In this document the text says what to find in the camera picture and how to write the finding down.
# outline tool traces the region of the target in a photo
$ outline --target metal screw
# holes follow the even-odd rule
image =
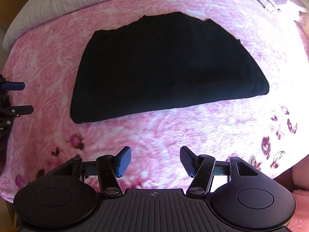
[[[191,187],[191,188],[189,189],[189,192],[190,192],[191,194],[196,194],[196,195],[198,195],[198,194],[203,194],[205,191],[204,191],[204,189],[202,189],[201,187]]]
[[[108,187],[108,188],[105,188],[104,192],[106,194],[113,195],[113,194],[118,194],[120,190],[116,187]]]

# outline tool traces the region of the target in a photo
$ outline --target crosshair logo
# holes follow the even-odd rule
[[[151,194],[153,197],[156,197],[159,193],[153,191],[153,192],[151,192],[150,194]]]

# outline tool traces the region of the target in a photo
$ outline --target circular pad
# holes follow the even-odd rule
[[[45,207],[59,207],[70,201],[72,194],[69,190],[61,187],[50,187],[40,191],[36,200]]]
[[[273,204],[273,196],[265,190],[251,188],[241,191],[238,201],[247,208],[264,209]]]

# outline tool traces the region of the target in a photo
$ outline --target pink floral blanket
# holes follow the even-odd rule
[[[268,95],[73,123],[75,78],[94,31],[174,11],[211,18],[240,39],[265,74]],[[217,160],[238,156],[274,178],[309,151],[307,47],[293,19],[270,14],[257,0],[111,0],[42,24],[17,40],[3,71],[26,84],[10,92],[12,105],[32,105],[34,112],[14,122],[0,195],[13,201],[25,184],[74,156],[95,160],[124,146],[132,148],[119,180],[124,189],[187,189],[183,145]],[[86,182],[98,191],[95,177]]]

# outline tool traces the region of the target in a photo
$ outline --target ribbed black surface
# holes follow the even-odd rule
[[[240,230],[218,220],[204,201],[185,197],[182,189],[129,189],[121,198],[104,201],[91,219],[67,231],[232,232]],[[277,232],[287,231],[286,228],[277,230]]]

